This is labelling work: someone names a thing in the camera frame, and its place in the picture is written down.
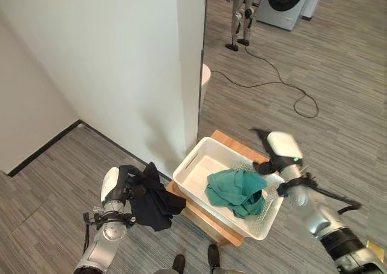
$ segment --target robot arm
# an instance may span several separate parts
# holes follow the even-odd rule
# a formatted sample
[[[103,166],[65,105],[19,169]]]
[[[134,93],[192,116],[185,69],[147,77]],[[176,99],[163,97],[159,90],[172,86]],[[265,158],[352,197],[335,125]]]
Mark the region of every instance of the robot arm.
[[[302,184],[301,181],[307,178],[303,177],[302,153],[294,138],[283,132],[253,130],[270,155],[269,162],[260,165],[254,163],[255,169],[261,175],[280,172],[287,183],[279,187],[279,194],[282,191],[291,198],[299,211],[300,219],[309,232],[322,243],[334,260],[337,270],[346,274],[387,274],[383,263],[372,251],[364,247],[340,218],[341,213],[356,207],[350,206],[337,212],[329,207],[324,196],[319,193],[327,193],[326,191],[318,189],[317,184],[315,188]]]
[[[74,274],[103,274],[109,269],[120,240],[127,228],[135,223],[135,217],[124,214],[125,203],[131,199],[131,186],[138,184],[142,172],[131,165],[113,167],[105,175],[101,190],[103,208],[94,208],[94,218],[83,215],[86,222],[86,238],[83,255]],[[97,226],[93,243],[88,245],[88,227]]]

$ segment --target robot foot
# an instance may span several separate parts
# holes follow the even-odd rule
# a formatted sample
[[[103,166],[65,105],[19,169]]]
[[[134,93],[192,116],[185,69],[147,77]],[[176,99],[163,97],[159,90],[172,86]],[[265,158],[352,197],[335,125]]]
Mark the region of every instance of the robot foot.
[[[184,268],[186,266],[186,259],[183,255],[177,255],[175,257],[174,265],[172,266],[172,269],[174,269],[177,273],[183,274]]]
[[[250,42],[248,40],[245,40],[245,39],[238,39],[237,43],[242,44],[244,46],[249,46],[250,45]]]
[[[231,49],[232,51],[238,51],[238,46],[233,44],[226,44],[226,48]]]
[[[220,255],[216,245],[210,245],[208,247],[208,264],[210,265],[211,273],[220,267]]]

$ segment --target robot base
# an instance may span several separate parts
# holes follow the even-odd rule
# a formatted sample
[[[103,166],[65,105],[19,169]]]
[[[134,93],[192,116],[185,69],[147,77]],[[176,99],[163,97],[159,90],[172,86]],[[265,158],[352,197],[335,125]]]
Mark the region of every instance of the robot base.
[[[238,51],[238,46],[233,44],[226,44],[226,48],[231,49],[232,51]]]
[[[246,47],[250,45],[250,42],[247,39],[238,39],[237,43],[242,44]]]

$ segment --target laundry basket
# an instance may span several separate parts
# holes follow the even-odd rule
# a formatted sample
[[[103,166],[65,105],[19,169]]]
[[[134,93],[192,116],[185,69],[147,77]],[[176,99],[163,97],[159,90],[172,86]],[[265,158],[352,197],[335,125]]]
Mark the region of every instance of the laundry basket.
[[[279,197],[276,189],[284,180],[276,175],[266,175],[267,187],[262,190],[265,207],[260,215],[246,219],[234,217],[227,207],[215,207],[210,204],[205,193],[207,176],[225,169],[253,170],[252,161],[235,152],[222,143],[210,138],[203,138],[183,160],[173,174],[173,179],[194,202],[217,217],[223,223],[236,230],[242,236],[251,236],[256,240],[266,238],[283,197]]]

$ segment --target floor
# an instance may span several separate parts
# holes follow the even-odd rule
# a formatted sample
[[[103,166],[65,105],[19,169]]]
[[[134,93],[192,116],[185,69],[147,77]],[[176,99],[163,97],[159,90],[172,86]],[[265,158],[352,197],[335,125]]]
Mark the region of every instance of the floor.
[[[248,55],[242,45],[238,52],[224,47],[230,43],[231,9],[226,0],[208,0],[204,63],[245,85],[277,81],[274,69]],[[345,213],[343,220],[363,240],[387,248],[384,15],[385,0],[322,0],[311,22],[300,21],[292,32],[255,22],[249,50],[273,63],[284,81],[311,94],[320,113],[315,119],[297,115],[293,103],[301,93],[292,88],[277,84],[240,88],[212,73],[199,136],[219,129],[263,152],[249,128],[293,134],[322,187],[363,203],[361,210]],[[308,100],[298,108],[314,113]],[[289,232],[296,228],[294,215],[290,209],[285,225]],[[273,229],[281,227],[276,221]],[[273,232],[271,237],[279,240]],[[311,241],[299,245],[297,238],[282,242],[298,261],[325,257],[321,248],[300,255],[300,248]]]
[[[225,0],[208,1],[205,63],[245,83],[276,80],[265,63],[224,48],[230,9]],[[384,0],[322,0],[313,20],[292,33],[255,24],[250,49],[270,59],[286,81],[310,92],[320,115],[311,120],[296,115],[291,107],[297,93],[291,89],[240,89],[213,75],[200,136],[220,129],[261,150],[251,126],[292,133],[323,187],[364,203],[343,219],[363,241],[370,238],[385,248],[384,9]],[[307,104],[300,109],[309,112]],[[80,127],[14,178],[0,174],[0,274],[72,273],[82,252],[82,213],[100,204],[106,171],[125,163],[143,168]],[[284,202],[264,241],[223,247],[224,267],[246,273],[335,273],[321,245],[297,226],[295,214]],[[183,253],[187,274],[208,273],[209,244],[209,237],[182,216],[159,233],[135,226],[109,272],[150,274]]]

